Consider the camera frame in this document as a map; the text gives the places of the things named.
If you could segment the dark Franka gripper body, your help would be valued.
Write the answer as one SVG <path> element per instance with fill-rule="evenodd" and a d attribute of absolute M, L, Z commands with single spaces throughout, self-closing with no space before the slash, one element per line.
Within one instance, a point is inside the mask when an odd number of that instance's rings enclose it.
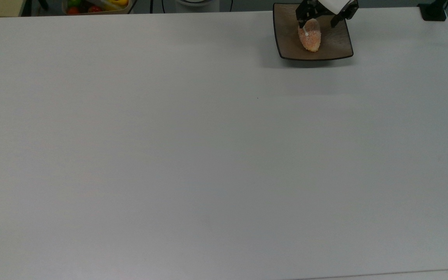
<path fill-rule="evenodd" d="M 356 8 L 355 0 L 304 0 L 308 12 L 345 12 Z"/>

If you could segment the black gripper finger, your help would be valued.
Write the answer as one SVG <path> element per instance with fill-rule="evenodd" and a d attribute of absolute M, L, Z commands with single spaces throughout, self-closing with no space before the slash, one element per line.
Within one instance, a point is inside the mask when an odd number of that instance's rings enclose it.
<path fill-rule="evenodd" d="M 330 21 L 331 28 L 335 28 L 338 25 L 338 23 L 342 21 L 352 19 L 358 9 L 359 9 L 358 2 L 347 3 L 342 8 L 342 10 L 337 15 L 334 15 L 333 18 L 331 19 Z"/>
<path fill-rule="evenodd" d="M 304 31 L 305 37 L 310 35 L 306 30 L 306 23 L 322 14 L 320 4 L 320 2 L 301 2 L 296 9 L 296 20 L 299 27 Z"/>

